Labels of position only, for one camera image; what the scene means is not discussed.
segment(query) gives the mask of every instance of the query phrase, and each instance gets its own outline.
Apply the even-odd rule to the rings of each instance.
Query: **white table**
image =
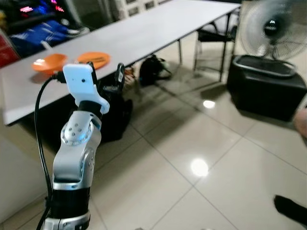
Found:
[[[172,0],[55,46],[54,51],[67,55],[69,61],[88,51],[110,54],[110,63],[96,72],[97,78],[101,79],[114,72],[118,63],[130,65],[139,61],[173,42],[180,41],[239,6],[240,4],[203,0]],[[37,74],[31,69],[31,63],[47,55],[48,53],[43,51],[0,70],[4,124],[14,123],[34,111],[41,84],[31,82],[31,78]],[[68,94],[65,84],[52,81],[46,87],[40,105],[46,106]]]

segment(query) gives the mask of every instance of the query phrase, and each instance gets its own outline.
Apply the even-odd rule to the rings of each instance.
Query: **blue cloth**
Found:
[[[42,41],[48,42],[50,46],[55,46],[69,38],[66,36],[68,29],[60,23],[50,20],[38,24],[26,31],[10,36],[15,45],[16,51],[21,57],[27,57],[44,50]]]

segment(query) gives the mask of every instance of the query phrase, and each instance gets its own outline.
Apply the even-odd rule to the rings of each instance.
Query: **robotic arm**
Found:
[[[63,73],[78,110],[60,134],[61,146],[53,163],[50,212],[43,229],[85,230],[90,222],[88,203],[95,152],[101,141],[99,117],[109,111],[110,105],[97,91],[93,66],[68,64]],[[123,76],[124,66],[119,64],[116,80],[122,83]]]

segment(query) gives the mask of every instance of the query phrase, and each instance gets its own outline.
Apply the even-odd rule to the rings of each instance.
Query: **orange plate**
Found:
[[[110,62],[110,55],[101,52],[87,52],[81,54],[77,60],[82,63],[92,61],[94,68],[99,69]]]
[[[61,71],[66,62],[67,56],[64,54],[51,54],[44,59],[38,59],[32,64],[32,69],[52,75],[54,71]]]

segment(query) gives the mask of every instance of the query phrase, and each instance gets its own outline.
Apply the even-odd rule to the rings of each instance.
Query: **black cable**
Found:
[[[38,226],[36,228],[36,230],[40,230],[50,209],[50,202],[51,202],[51,198],[52,198],[52,187],[51,187],[51,181],[50,181],[50,177],[49,177],[49,172],[48,172],[48,168],[47,168],[47,164],[46,164],[46,160],[45,160],[45,156],[44,156],[44,150],[43,150],[43,143],[42,143],[42,139],[41,136],[39,135],[39,130],[38,130],[38,111],[39,111],[39,102],[40,99],[42,97],[43,91],[45,89],[45,87],[48,85],[49,82],[51,82],[54,79],[54,77],[50,77],[47,81],[45,81],[45,83],[42,85],[42,88],[40,89],[38,95],[37,95],[37,99],[36,99],[36,103],[35,103],[35,110],[34,110],[34,125],[35,125],[35,134],[36,134],[36,139],[37,139],[37,145],[38,145],[38,150],[39,150],[39,157],[42,163],[42,168],[44,171],[44,175],[45,175],[45,179],[46,179],[46,184],[47,184],[47,191],[48,191],[48,196],[47,196],[47,201],[46,201],[46,209],[44,211],[43,216],[41,217]]]

